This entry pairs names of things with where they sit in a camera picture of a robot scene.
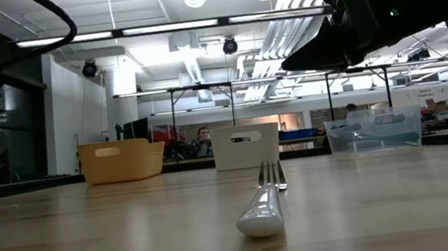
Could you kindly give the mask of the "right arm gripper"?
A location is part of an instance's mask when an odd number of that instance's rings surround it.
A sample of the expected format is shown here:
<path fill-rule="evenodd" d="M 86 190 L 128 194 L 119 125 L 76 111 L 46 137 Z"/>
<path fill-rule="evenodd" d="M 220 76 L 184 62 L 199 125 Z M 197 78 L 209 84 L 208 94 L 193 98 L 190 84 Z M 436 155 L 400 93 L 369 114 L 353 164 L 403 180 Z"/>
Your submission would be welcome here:
<path fill-rule="evenodd" d="M 369 52 L 436 24 L 441 0 L 323 0 L 334 8 L 317 35 L 284 60 L 287 71 L 335 70 L 354 65 Z"/>

